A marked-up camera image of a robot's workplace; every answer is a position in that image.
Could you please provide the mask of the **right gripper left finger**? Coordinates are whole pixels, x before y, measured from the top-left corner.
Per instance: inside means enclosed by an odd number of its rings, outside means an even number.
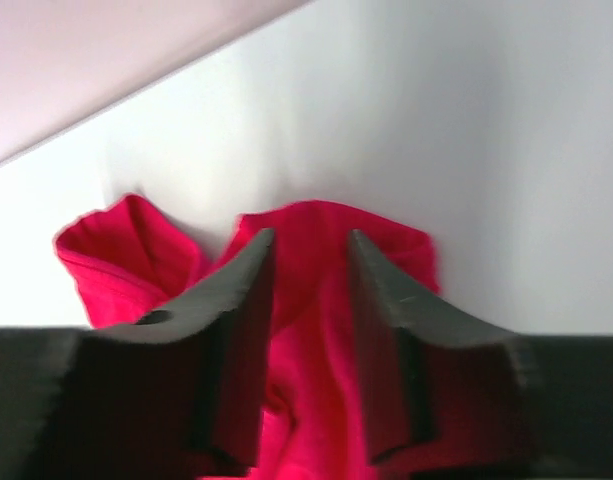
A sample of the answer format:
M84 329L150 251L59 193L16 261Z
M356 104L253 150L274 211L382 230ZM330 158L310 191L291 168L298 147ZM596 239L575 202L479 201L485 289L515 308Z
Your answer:
M258 458L275 233L136 324L104 331L120 358L108 473L245 473Z

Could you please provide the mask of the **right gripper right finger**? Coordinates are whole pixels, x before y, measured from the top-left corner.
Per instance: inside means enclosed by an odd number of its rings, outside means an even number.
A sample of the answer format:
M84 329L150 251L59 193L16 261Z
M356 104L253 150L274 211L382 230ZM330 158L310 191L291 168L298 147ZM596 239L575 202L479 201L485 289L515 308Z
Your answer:
M347 256L365 444L380 465L436 434L426 347L480 348L513 334L432 292L359 229L348 235Z

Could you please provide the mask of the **red t shirt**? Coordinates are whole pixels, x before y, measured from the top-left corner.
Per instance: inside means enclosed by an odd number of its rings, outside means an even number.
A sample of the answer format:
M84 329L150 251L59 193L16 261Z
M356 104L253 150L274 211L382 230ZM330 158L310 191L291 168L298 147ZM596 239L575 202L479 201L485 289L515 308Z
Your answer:
M432 291L431 236L357 208L310 200L240 216L229 260L260 230L276 234L269 371L254 479L372 479L363 445L347 283L347 237L363 231ZM133 323L217 263L148 200L128 195L55 238L96 328Z

